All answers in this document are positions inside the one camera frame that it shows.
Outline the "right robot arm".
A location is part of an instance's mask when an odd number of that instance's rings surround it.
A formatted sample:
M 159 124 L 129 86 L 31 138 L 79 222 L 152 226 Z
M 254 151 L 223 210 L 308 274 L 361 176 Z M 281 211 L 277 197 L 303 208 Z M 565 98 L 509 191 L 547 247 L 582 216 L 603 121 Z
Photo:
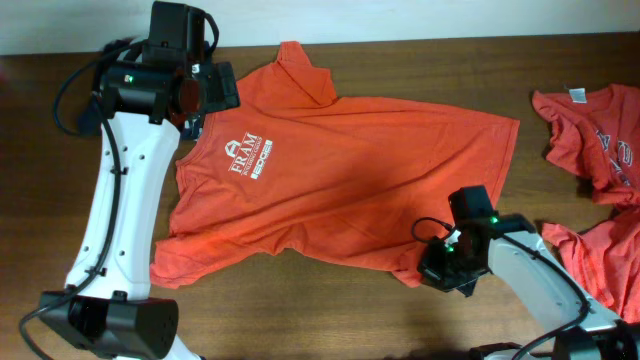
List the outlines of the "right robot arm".
M 636 359 L 639 328 L 601 305 L 564 270 L 536 228 L 520 214 L 501 215 L 484 186 L 462 187 L 448 197 L 453 220 L 445 236 L 426 240 L 417 271 L 425 285 L 469 297 L 477 280 L 504 281 L 543 327 L 525 345 L 495 343 L 469 350 L 471 359 L 536 359 L 552 342 L 549 359 Z

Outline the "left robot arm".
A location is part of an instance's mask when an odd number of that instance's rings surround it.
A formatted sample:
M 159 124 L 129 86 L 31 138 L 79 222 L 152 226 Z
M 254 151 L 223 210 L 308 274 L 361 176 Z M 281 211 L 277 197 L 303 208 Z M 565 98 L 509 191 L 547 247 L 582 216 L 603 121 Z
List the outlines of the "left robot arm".
M 206 35 L 217 31 L 206 11 L 157 1 L 145 40 L 93 62 L 102 149 L 89 220 L 63 289 L 44 292 L 33 317 L 99 358 L 192 357 L 177 334 L 177 303 L 150 294 L 150 253 L 183 132 L 240 104 L 232 66 L 212 60 Z

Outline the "red FRAM t-shirt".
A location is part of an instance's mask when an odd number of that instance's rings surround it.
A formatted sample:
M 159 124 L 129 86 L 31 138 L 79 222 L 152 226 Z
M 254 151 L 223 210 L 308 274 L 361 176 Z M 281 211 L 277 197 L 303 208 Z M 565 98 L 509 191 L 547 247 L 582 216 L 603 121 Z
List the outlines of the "red FRAM t-shirt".
M 154 285 L 177 288 L 250 256 L 291 249 L 421 284 L 424 237 L 451 218 L 448 196 L 500 196 L 516 120 L 384 97 L 339 97 L 296 42 L 238 83 L 238 108 L 209 115 L 176 164 L 180 199 L 156 244 Z

